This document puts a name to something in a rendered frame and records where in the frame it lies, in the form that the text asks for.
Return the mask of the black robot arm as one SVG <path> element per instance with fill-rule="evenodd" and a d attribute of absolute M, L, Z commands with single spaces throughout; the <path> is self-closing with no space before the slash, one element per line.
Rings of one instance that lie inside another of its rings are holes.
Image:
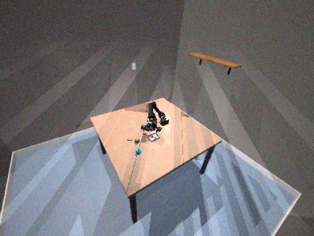
<path fill-rule="evenodd" d="M 156 103 L 154 101 L 152 103 L 148 104 L 148 106 L 149 106 L 148 119 L 149 120 L 151 119 L 150 120 L 150 122 L 151 122 L 150 130 L 155 131 L 156 127 L 157 127 L 157 118 L 156 118 L 155 114 L 153 113 L 153 109 L 158 113 L 158 116 L 162 122 L 166 121 L 166 118 L 165 118 L 166 115 L 164 114 L 164 112 L 160 111 L 157 108 Z"/>

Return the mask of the white tray with grey walls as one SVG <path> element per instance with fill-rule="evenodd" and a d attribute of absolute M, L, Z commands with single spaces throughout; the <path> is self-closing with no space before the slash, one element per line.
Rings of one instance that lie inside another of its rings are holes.
<path fill-rule="evenodd" d="M 154 136 L 153 138 L 151 138 L 151 136 Z M 147 138 L 151 141 L 151 142 L 154 142 L 154 141 L 156 141 L 157 139 L 160 139 L 160 136 L 156 133 L 156 132 L 154 132 L 154 133 L 152 133 L 152 134 L 150 134 L 150 135 L 147 135 Z"/>

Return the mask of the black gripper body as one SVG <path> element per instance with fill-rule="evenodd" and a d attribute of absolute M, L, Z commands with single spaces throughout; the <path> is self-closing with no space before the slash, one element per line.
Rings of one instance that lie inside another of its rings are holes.
<path fill-rule="evenodd" d="M 146 127 L 150 127 L 151 126 L 151 124 L 150 123 L 147 123 L 147 125 L 146 125 Z M 161 131 L 162 130 L 162 128 L 161 127 L 156 127 L 157 128 L 157 131 Z"/>

